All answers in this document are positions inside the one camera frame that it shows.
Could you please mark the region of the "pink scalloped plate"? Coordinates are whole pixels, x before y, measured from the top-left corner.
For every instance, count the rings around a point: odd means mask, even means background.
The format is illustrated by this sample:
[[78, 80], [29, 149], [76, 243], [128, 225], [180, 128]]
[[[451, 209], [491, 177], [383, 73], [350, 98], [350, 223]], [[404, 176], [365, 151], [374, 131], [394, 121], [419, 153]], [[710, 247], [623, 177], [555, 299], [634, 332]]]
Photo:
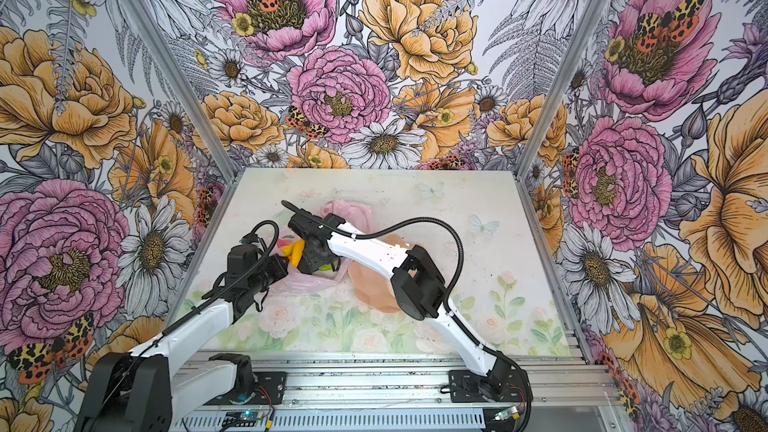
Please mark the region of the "pink scalloped plate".
[[336, 249], [353, 262], [349, 272], [359, 301], [383, 313], [401, 311], [392, 279], [394, 271], [404, 266], [410, 244], [400, 235], [390, 234], [383, 240], [344, 240]]

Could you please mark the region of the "bright green lime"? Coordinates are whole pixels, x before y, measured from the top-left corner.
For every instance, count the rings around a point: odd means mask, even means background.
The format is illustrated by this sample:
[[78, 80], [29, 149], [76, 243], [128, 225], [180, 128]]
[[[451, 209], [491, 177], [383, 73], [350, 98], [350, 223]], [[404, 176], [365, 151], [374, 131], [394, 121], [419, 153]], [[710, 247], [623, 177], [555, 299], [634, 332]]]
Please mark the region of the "bright green lime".
[[340, 261], [335, 260], [331, 263], [324, 264], [319, 267], [320, 272], [337, 272], [340, 268]]

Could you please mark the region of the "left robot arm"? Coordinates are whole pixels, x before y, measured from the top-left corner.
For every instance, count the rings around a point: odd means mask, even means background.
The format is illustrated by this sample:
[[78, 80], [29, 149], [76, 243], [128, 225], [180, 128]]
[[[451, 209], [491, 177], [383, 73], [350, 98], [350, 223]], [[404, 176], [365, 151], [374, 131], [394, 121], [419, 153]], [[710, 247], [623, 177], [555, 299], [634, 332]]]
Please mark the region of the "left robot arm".
[[195, 370], [183, 366], [206, 343], [260, 309], [258, 294], [288, 274], [290, 260], [261, 239], [242, 242], [201, 304], [128, 352], [110, 352], [93, 366], [74, 428], [77, 431], [167, 431], [216, 398], [249, 400], [258, 390], [251, 360], [219, 353]]

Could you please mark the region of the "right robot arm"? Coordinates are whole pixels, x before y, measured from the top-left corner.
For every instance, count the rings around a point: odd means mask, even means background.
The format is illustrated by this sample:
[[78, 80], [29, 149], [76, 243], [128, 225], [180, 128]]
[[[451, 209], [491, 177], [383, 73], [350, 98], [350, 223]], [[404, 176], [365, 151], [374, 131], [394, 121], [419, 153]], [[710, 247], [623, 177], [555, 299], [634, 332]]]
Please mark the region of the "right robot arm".
[[[506, 392], [532, 400], [530, 381], [520, 365], [494, 349], [460, 314], [451, 299], [464, 265], [464, 248], [458, 233], [446, 222], [432, 217], [401, 221], [381, 231], [365, 234], [343, 218], [325, 218], [284, 201], [293, 212], [288, 227], [305, 241], [304, 261], [347, 259], [388, 280], [400, 310], [410, 318], [428, 323], [461, 357], [477, 377], [482, 397], [500, 402]], [[405, 248], [382, 240], [386, 235], [417, 224], [438, 226], [449, 233], [457, 247], [456, 270], [446, 281], [422, 246]]]

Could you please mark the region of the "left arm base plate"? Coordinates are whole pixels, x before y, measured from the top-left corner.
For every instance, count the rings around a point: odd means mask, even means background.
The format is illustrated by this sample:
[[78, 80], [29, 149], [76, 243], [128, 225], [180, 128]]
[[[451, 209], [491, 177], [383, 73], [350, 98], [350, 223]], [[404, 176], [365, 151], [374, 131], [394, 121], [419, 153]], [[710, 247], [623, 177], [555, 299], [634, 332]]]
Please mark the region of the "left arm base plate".
[[237, 386], [233, 391], [216, 396], [206, 405], [281, 405], [287, 389], [287, 376], [286, 372], [278, 371], [254, 372], [253, 378], [247, 380], [244, 386]]

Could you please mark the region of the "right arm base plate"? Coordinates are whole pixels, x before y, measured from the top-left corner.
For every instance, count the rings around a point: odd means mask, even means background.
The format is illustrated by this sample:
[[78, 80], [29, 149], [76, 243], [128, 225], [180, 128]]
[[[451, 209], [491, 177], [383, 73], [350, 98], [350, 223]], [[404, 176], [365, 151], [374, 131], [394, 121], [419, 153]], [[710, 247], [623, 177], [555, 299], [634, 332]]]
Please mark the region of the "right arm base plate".
[[531, 399], [524, 371], [511, 370], [506, 378], [494, 382], [491, 378], [468, 370], [448, 371], [447, 394], [452, 403], [523, 403]]

